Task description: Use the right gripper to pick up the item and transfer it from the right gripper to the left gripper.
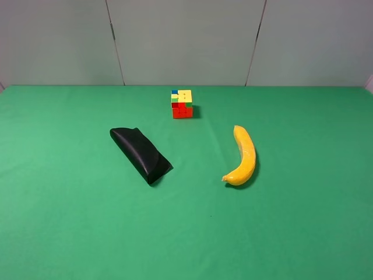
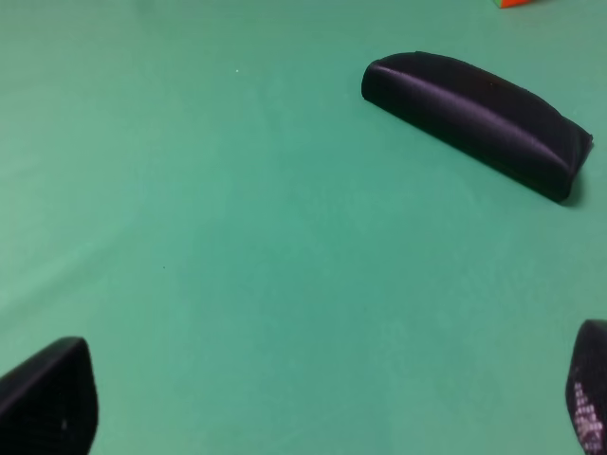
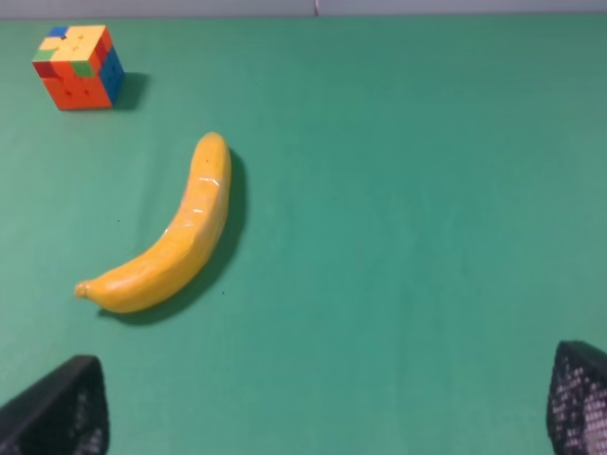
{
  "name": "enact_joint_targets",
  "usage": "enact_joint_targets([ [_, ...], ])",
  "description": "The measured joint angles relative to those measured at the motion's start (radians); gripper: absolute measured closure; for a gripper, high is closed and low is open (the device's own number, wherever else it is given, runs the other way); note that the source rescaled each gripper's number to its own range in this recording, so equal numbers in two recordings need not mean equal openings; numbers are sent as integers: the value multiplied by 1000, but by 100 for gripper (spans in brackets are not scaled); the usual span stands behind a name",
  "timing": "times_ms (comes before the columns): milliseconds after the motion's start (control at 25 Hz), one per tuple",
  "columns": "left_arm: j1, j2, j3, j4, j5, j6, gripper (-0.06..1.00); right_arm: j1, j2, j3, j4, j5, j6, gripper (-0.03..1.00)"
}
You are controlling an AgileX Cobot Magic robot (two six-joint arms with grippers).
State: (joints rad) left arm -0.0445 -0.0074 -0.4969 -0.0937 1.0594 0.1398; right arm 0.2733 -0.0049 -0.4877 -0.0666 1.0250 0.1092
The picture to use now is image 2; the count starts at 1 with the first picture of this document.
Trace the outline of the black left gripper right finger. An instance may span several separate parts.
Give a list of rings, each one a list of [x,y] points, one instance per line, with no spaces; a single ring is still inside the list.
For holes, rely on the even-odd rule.
[[[565,385],[565,402],[585,454],[606,454],[606,321],[579,328]]]

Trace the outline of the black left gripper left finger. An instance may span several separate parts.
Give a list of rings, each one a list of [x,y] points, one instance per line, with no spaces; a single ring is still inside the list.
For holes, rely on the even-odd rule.
[[[91,354],[62,337],[1,377],[3,454],[87,454],[99,424]]]

